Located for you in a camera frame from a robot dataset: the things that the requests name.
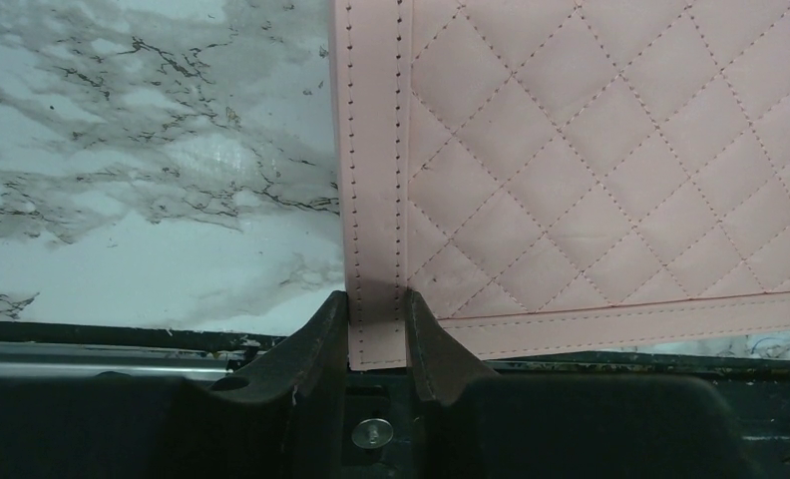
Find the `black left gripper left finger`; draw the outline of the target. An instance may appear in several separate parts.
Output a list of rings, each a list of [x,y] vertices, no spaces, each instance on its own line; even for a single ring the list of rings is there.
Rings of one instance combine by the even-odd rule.
[[[334,478],[347,296],[209,386],[105,372],[0,378],[0,478]]]

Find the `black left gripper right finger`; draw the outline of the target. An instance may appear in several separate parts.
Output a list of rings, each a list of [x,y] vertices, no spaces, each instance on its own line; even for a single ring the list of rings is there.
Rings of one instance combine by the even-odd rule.
[[[615,373],[503,375],[404,298],[421,478],[760,478],[707,382]]]

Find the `pink jewelry box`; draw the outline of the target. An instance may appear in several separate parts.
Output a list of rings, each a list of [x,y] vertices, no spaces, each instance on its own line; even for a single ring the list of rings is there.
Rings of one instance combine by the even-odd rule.
[[[790,1],[334,1],[350,363],[790,329]]]

